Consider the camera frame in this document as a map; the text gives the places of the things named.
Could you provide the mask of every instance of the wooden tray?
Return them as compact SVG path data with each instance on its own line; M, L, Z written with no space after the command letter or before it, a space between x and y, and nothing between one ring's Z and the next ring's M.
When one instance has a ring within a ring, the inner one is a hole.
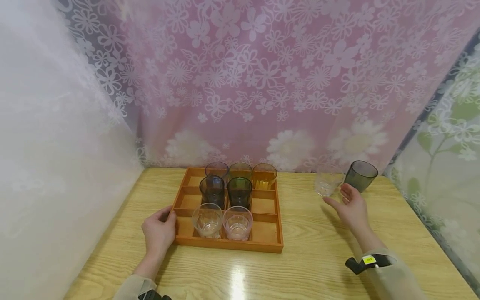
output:
M282 222L276 182L269 191L253 190L251 207L253 225L248 240L228 240L223 227L219 239L206 239L198 235L192 223L193 211L202 201L202 195L198 186L204 177L204 168L187 168L181 182L172 207L172 210L175 210L177 214L177 236L175 237L175 242L178 245L274 253L282 252ZM227 189L225 189L225 206L223 207L224 211L230 206Z

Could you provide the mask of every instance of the left hand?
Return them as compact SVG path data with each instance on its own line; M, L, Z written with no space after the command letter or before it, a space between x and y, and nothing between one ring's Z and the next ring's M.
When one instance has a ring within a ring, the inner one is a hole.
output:
M177 215L170 214L172 206L160 209L145 219L142 231L145 235L146 257L160 257L165 255L175 239L175 223Z

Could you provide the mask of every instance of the yellow tag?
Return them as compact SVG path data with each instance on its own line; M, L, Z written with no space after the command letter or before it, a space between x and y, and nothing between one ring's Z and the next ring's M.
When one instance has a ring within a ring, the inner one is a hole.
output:
M375 257L371 256L371 255L367 255L367 256L363 256L362 257L362 260L365 264L373 264L373 263L376 263L377 260L375 259Z

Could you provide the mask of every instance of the dark gray glass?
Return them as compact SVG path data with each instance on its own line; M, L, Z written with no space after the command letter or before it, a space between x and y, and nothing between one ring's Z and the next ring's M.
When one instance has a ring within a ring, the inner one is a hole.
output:
M348 183L359 192L363 192L377 176L377 168L366 161L357 160L350 165L344 183Z
M250 210L252 205L252 182L245 177L232 178L227 185L230 206L243 206Z
M225 184L223 179L216 175L210 175L200 182L202 192L202 204L214 203L225 209Z

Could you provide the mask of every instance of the black strap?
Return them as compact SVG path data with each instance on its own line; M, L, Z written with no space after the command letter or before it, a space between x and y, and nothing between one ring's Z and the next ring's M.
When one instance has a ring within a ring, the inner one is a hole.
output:
M149 290L146 293L138 296L138 300L172 300L169 296L160 296L154 289Z
M345 262L345 266L352 270L356 275L365 271L368 268L381 268L391 265L390 260L387 255L383 254L371 254L365 255L360 259L360 262L357 263L355 258L350 257Z

